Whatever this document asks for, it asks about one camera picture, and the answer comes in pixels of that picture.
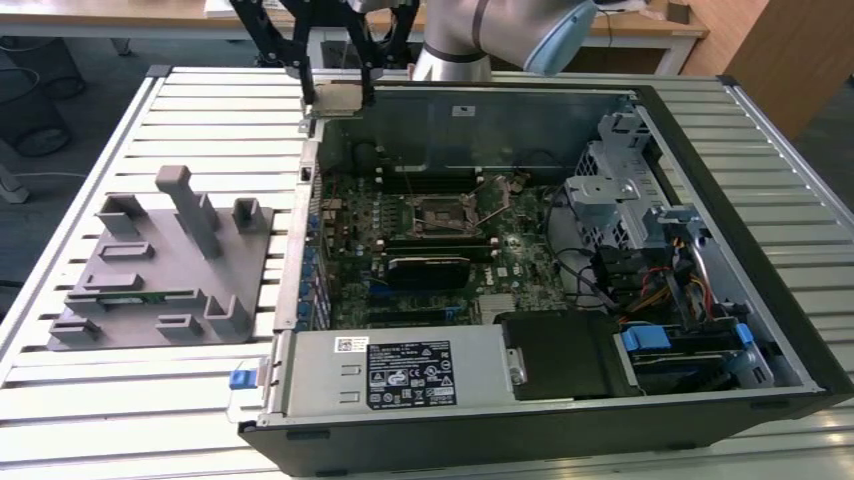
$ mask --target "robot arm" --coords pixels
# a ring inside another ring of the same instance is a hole
[[[281,66],[299,78],[307,105],[316,97],[307,54],[311,28],[344,27],[362,62],[363,104],[371,104],[372,81],[407,53],[419,0],[279,0],[294,16],[292,39],[276,30],[260,0],[229,1],[260,50],[261,65]],[[392,27],[375,42],[364,16],[383,8],[391,9]],[[527,72],[554,75],[575,56],[595,14],[592,0],[434,0],[415,77],[488,79],[488,55]]]
[[[240,22],[260,51],[260,64],[281,66],[299,78],[303,101],[315,102],[311,61],[307,54],[312,27],[344,27],[362,61],[363,104],[374,99],[372,80],[383,67],[407,53],[407,38],[415,23],[419,0],[279,0],[294,16],[294,38],[285,39],[272,24],[260,0],[229,0]],[[375,42],[367,28],[366,13],[391,8],[392,26],[382,42]]]
[[[416,80],[488,80],[488,56],[555,75],[578,53],[596,16],[592,0],[459,0],[427,5]]]

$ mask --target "slotted metal platform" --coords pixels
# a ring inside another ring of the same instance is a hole
[[[331,77],[340,72],[316,75]],[[496,80],[656,87],[839,362],[854,371],[853,217],[741,90],[686,77],[510,74]],[[0,478],[285,478],[236,435],[235,415],[251,414],[260,399],[255,392],[232,396],[227,377],[269,352],[303,148],[299,96],[295,81],[273,70],[175,68],[167,78],[145,79],[0,326]],[[251,195],[276,211],[253,343],[49,352],[52,319],[103,228],[93,213],[104,195],[135,193],[145,208],[167,208],[153,186],[165,164],[189,167],[191,186],[211,194],[215,207]],[[847,402],[762,425],[707,449],[378,478],[851,478],[851,407]]]

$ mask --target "circuit board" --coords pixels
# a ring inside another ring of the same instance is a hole
[[[436,310],[444,310],[448,325],[480,324],[491,317],[482,315],[478,299],[494,294],[511,295],[516,311],[567,308],[559,271],[539,233],[546,207],[543,193],[550,187],[519,187],[516,183],[516,191],[507,195],[506,184],[500,183],[507,182],[507,178],[498,174],[484,176],[476,206],[466,215],[474,215],[482,222],[476,229],[470,228],[468,234],[490,242],[490,261],[471,263],[464,288],[400,292],[391,291],[386,283],[378,240],[411,240],[422,234],[434,237],[464,234],[451,227],[439,228],[438,223],[424,225],[420,233],[415,227],[420,221],[418,207],[442,205],[442,202],[452,204],[454,195],[383,194],[372,180],[338,175],[324,182],[334,329],[388,326],[368,321],[374,313]],[[434,216],[428,213],[426,218],[447,222],[442,227],[451,225],[459,209],[435,208]],[[446,211],[450,211],[448,217],[443,217]]]

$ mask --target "power supply label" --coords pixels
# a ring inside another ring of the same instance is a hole
[[[367,355],[372,410],[456,405],[450,341],[371,344]]]

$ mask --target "motherboard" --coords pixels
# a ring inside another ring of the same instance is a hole
[[[324,179],[334,329],[482,324],[504,312],[566,309],[542,232],[554,186],[516,173],[388,178]]]

